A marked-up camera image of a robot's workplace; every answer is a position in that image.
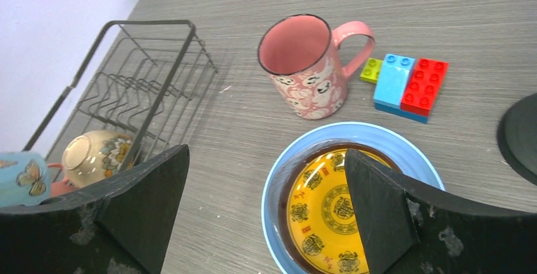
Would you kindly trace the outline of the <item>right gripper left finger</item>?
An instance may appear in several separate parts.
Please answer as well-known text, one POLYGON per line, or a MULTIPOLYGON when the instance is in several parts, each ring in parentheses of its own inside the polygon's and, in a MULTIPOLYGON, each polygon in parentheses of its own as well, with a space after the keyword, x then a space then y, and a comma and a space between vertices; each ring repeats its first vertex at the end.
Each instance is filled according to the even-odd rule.
POLYGON ((189 170, 178 145, 37 206, 1 209, 2 273, 160 273, 189 170))

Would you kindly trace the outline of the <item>plain pink cup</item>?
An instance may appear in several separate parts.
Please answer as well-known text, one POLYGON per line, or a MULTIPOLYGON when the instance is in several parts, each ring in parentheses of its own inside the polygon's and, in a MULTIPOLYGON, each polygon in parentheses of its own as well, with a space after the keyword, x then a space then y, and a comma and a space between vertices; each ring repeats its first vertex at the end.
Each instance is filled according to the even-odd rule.
MULTIPOLYGON (((61 163, 49 163, 47 165, 47 167, 48 168, 59 169, 59 172, 63 171, 63 166, 62 166, 61 163)), ((63 177, 63 179, 61 181, 51 183, 51 196, 50 196, 50 198, 61 196, 63 194, 67 194, 67 193, 73 192, 75 190, 79 190, 79 188, 74 186, 74 184, 71 183, 71 181, 67 177, 63 177)))

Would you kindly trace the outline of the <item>black microphone stand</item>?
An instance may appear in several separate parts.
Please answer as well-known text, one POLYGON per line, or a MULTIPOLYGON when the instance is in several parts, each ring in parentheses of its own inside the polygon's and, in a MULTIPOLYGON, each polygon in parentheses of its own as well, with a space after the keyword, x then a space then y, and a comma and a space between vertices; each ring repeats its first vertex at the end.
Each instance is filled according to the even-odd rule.
POLYGON ((513 104, 496 131, 498 148, 507 164, 522 178, 536 184, 536 94, 513 104))

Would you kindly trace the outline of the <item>beige cup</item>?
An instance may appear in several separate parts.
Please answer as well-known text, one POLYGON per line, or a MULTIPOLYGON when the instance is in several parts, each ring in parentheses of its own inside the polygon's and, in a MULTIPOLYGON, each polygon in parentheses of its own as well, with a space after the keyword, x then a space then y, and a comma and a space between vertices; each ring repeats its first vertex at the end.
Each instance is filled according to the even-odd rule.
POLYGON ((69 181, 82 188, 120 171, 132 147, 132 137, 111 130, 93 130, 74 138, 63 152, 61 164, 69 181))

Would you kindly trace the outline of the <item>red toy brick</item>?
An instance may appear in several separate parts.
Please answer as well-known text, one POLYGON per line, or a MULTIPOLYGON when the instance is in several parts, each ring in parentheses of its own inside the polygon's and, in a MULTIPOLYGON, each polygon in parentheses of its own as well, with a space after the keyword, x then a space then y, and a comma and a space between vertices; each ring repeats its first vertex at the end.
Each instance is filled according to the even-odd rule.
POLYGON ((401 99, 400 108, 429 117, 443 85, 448 67, 448 62, 419 58, 401 99))

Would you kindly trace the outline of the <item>light blue plate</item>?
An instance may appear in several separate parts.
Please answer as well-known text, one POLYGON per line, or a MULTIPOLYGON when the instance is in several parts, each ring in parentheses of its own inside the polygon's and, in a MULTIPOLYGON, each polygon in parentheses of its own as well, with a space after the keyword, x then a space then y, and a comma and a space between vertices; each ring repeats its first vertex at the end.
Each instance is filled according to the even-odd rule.
POLYGON ((278 157, 262 196, 265 240, 283 273, 369 272, 344 169, 349 149, 444 187, 421 150, 384 127, 346 121, 305 133, 278 157))

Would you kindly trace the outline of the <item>yellow green toy brick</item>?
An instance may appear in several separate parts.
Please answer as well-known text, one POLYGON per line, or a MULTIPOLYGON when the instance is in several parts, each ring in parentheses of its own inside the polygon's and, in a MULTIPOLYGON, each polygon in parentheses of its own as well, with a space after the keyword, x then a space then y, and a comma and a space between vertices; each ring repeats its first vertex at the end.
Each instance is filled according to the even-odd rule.
POLYGON ((381 72, 383 60, 369 58, 360 74, 360 79, 365 82, 376 84, 381 72))

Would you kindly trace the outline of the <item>blue toy brick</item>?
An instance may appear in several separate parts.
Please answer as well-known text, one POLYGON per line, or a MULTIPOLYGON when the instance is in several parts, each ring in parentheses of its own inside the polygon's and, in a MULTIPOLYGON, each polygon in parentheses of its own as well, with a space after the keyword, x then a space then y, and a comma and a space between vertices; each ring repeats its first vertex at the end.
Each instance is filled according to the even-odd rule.
POLYGON ((414 64, 415 58, 397 54, 385 55, 373 94, 374 107, 380 111, 426 124, 427 117, 401 109, 401 99, 412 75, 414 64))

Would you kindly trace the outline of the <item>pink ghost pattern mug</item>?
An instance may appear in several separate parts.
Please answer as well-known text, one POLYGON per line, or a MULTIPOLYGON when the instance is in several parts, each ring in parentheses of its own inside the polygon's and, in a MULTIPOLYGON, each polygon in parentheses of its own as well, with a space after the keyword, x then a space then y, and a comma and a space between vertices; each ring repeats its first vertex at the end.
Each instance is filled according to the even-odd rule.
POLYGON ((271 26, 257 50, 258 62, 300 117, 320 120, 345 102, 348 81, 375 47, 373 31, 360 21, 335 29, 311 14, 289 16, 271 26), (354 35, 366 37, 364 47, 347 65, 338 54, 340 44, 354 35))

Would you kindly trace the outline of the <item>blue beige mug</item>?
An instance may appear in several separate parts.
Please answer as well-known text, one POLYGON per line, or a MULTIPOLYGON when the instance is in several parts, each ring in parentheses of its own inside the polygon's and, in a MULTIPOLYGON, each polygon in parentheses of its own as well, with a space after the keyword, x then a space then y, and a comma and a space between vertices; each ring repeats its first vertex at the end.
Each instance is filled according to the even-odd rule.
POLYGON ((41 155, 1 153, 1 207, 35 206, 51 197, 51 177, 41 155))

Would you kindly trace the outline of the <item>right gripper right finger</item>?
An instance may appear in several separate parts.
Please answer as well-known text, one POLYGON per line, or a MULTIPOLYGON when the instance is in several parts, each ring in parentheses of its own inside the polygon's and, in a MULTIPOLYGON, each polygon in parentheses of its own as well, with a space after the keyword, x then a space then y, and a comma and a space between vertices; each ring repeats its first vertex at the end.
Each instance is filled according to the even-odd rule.
POLYGON ((456 196, 346 153, 371 273, 535 273, 536 215, 456 196))

